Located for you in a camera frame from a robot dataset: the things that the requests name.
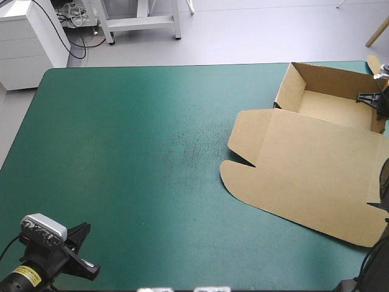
cardboard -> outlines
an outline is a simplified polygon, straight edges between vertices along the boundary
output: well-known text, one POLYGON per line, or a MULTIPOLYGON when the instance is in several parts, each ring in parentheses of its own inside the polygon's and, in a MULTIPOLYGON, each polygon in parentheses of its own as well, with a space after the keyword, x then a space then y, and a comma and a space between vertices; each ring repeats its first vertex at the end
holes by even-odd
POLYGON ((375 91, 371 75, 292 63, 275 100, 281 109, 236 118, 229 148, 255 167, 224 161, 227 190, 298 224, 373 246, 387 212, 368 203, 379 203, 389 139, 379 134, 385 121, 355 98, 375 91))

green table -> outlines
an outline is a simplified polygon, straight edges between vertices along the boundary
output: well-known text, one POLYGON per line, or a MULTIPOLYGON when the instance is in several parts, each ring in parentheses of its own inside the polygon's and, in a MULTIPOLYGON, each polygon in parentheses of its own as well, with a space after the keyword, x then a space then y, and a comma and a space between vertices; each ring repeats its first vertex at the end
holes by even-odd
MULTIPOLYGON (((367 72, 364 62, 325 63, 367 72)), ((287 64, 54 69, 0 171, 0 246, 25 214, 92 223, 95 282, 60 289, 332 289, 366 249, 245 205, 219 164, 241 110, 272 107, 287 64)), ((18 264, 14 245, 0 263, 18 264)))

box flap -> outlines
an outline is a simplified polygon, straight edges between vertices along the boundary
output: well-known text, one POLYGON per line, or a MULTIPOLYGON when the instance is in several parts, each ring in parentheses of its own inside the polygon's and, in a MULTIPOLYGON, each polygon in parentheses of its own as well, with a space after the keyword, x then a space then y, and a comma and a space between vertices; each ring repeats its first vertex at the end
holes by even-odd
POLYGON ((261 138, 252 139, 255 149, 239 146, 240 133, 256 136, 255 130, 248 130, 251 125, 243 120, 235 124, 234 149, 244 149, 240 155, 255 167, 224 161, 226 188, 262 210, 355 245, 372 246, 384 230, 387 213, 366 200, 375 191, 379 194, 372 178, 389 156, 388 139, 281 109, 271 111, 243 114, 246 121, 250 115, 261 120, 263 114, 266 121, 270 116, 264 129, 256 125, 261 138))
POLYGON ((378 74, 381 69, 381 62, 375 55, 367 56, 367 65, 374 75, 378 74))
POLYGON ((294 66, 289 64, 275 98, 275 103, 284 110, 296 113, 300 108, 305 86, 304 79, 294 66))
MULTIPOLYGON (((347 70, 292 63, 306 83, 305 90, 356 100, 359 93, 378 92, 371 75, 347 70)), ((385 80, 378 80, 384 86, 385 80)))
POLYGON ((270 124, 273 109, 241 111, 229 139, 229 149, 255 164, 270 124))

